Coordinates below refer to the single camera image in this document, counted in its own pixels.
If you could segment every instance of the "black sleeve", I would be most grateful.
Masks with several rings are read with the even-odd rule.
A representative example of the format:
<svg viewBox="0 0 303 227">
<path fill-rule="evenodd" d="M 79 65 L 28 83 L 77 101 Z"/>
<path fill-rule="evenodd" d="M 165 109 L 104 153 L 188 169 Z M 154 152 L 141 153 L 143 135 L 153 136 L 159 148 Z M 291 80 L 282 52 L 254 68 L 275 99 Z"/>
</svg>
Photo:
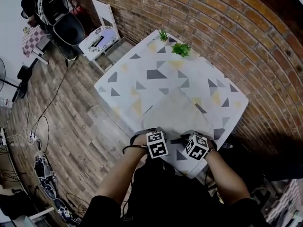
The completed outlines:
<svg viewBox="0 0 303 227">
<path fill-rule="evenodd" d="M 80 224 L 80 227 L 91 227 L 114 224 L 120 220 L 121 208 L 119 204 L 108 197 L 96 196 L 94 197 L 86 214 Z"/>
<path fill-rule="evenodd" d="M 22 0 L 21 7 L 28 17 L 36 13 L 35 0 Z"/>
<path fill-rule="evenodd" d="M 231 215 L 235 226 L 270 227 L 265 221 L 258 204 L 252 199 L 241 199 L 231 206 Z"/>
</svg>

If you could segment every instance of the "wrist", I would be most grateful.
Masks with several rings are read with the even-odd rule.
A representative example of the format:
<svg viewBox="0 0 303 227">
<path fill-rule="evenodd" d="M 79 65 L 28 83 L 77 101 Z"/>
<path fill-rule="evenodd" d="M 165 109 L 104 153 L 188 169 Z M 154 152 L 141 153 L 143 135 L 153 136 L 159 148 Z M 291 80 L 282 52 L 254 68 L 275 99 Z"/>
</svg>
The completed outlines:
<svg viewBox="0 0 303 227">
<path fill-rule="evenodd" d="M 125 155 L 131 155 L 132 157 L 142 158 L 145 154 L 147 154 L 147 148 L 144 147 L 128 147 L 125 149 Z"/>
<path fill-rule="evenodd" d="M 212 157 L 213 157 L 213 155 L 215 155 L 215 154 L 218 154 L 218 151 L 217 151 L 217 149 L 215 149 L 215 148 L 210 148 L 209 149 L 209 152 L 206 154 L 206 156 L 205 156 L 205 160 L 208 162 Z"/>
</svg>

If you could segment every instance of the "black and white marker cube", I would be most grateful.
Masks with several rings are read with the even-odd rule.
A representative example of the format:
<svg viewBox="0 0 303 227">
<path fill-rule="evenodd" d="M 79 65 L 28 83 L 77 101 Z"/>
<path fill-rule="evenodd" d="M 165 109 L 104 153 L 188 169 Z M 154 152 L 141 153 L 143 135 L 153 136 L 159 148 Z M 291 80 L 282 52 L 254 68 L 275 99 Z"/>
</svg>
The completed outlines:
<svg viewBox="0 0 303 227">
<path fill-rule="evenodd" d="M 207 139 L 205 137 L 199 137 L 194 134 L 188 145 L 185 147 L 183 154 L 199 161 L 206 155 L 207 152 Z"/>
<path fill-rule="evenodd" d="M 147 133 L 146 141 L 151 158 L 157 158 L 169 154 L 166 148 L 164 135 L 161 131 L 157 133 Z"/>
</svg>

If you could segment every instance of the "small potted plant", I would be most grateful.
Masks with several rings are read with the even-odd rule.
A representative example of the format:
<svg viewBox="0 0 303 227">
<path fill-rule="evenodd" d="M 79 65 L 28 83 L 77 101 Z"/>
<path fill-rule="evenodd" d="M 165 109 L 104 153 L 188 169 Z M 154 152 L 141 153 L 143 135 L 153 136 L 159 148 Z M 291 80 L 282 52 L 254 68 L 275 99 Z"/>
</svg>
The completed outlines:
<svg viewBox="0 0 303 227">
<path fill-rule="evenodd" d="M 166 42 L 168 39 L 167 33 L 163 29 L 159 30 L 159 37 L 163 42 Z"/>
<path fill-rule="evenodd" d="M 188 56 L 190 49 L 191 48 L 187 44 L 175 43 L 172 46 L 172 52 L 182 56 L 183 58 Z"/>
</svg>

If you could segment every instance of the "power strip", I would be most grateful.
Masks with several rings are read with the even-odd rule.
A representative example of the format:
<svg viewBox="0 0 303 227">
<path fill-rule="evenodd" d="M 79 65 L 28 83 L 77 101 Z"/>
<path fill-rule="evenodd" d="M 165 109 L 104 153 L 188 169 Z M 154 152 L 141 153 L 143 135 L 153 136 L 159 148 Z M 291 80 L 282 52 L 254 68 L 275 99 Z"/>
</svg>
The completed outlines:
<svg viewBox="0 0 303 227">
<path fill-rule="evenodd" d="M 38 140 L 38 137 L 33 132 L 30 132 L 29 138 L 33 139 L 33 141 L 37 141 Z"/>
</svg>

